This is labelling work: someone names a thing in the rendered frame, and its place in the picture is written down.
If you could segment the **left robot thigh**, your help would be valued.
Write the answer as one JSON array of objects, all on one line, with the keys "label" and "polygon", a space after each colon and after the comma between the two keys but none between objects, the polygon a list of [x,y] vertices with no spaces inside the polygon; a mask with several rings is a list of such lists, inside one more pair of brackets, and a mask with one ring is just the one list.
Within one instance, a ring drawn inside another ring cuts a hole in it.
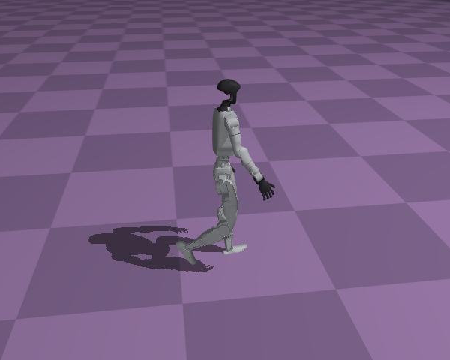
[{"label": "left robot thigh", "polygon": [[[231,169],[232,169],[232,167],[231,167]],[[234,186],[235,186],[236,193],[237,193],[236,179],[235,179],[235,176],[234,176],[234,173],[233,173],[233,169],[232,169],[232,175],[231,175],[230,180],[232,180],[232,182],[233,182],[233,184],[234,184]],[[221,220],[226,220],[225,215],[224,215],[223,206],[220,207],[220,208],[217,210],[217,216],[218,216]]]}]

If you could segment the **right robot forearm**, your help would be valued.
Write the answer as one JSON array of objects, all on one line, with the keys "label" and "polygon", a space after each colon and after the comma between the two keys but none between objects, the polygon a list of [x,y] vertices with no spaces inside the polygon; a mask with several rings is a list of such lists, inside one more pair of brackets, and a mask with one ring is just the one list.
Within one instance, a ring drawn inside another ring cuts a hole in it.
[{"label": "right robot forearm", "polygon": [[255,163],[252,161],[248,150],[246,148],[240,148],[239,155],[242,159],[242,166],[249,170],[249,173],[257,180],[257,182],[263,180],[263,176],[261,175],[259,168],[256,167]]}]

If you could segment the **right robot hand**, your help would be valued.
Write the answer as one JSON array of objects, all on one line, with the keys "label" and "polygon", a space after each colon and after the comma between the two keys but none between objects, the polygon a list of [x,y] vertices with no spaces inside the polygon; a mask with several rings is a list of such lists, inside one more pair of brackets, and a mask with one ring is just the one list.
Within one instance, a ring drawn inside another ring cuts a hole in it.
[{"label": "right robot hand", "polygon": [[[262,173],[261,173],[261,175],[263,177]],[[267,196],[267,200],[268,200],[269,197],[272,198],[272,195],[275,195],[275,192],[271,188],[271,186],[273,188],[275,188],[275,186],[273,184],[270,184],[268,181],[265,181],[264,177],[263,177],[263,180],[261,180],[260,182],[257,182],[257,180],[254,177],[253,177],[253,180],[256,182],[257,185],[259,185],[259,190],[260,190],[260,192],[261,192],[261,194],[262,194],[262,196],[264,198],[263,199],[264,201],[266,200],[266,196]],[[272,192],[272,194],[271,194],[270,191]],[[267,194],[267,192],[268,192],[269,195]]]}]

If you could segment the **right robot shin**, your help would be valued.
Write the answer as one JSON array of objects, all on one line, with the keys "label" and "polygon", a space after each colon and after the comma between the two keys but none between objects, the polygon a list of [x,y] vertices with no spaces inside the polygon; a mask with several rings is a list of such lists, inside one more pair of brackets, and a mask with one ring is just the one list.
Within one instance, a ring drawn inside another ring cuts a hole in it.
[{"label": "right robot shin", "polygon": [[187,243],[185,248],[187,249],[187,251],[190,251],[194,248],[200,248],[202,246],[214,244],[230,237],[231,235],[232,233],[230,233],[230,228],[227,225],[220,225],[219,227],[213,226],[203,232],[200,237]]}]

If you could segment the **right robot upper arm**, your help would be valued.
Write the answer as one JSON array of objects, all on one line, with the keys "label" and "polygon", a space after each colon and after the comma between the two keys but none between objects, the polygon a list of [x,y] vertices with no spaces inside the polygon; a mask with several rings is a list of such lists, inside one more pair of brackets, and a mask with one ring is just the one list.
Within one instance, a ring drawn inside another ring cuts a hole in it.
[{"label": "right robot upper arm", "polygon": [[239,150],[245,147],[241,146],[242,138],[239,130],[239,120],[234,115],[226,115],[224,116],[224,119],[225,128],[229,132],[234,154],[237,158],[241,158],[239,155]]}]

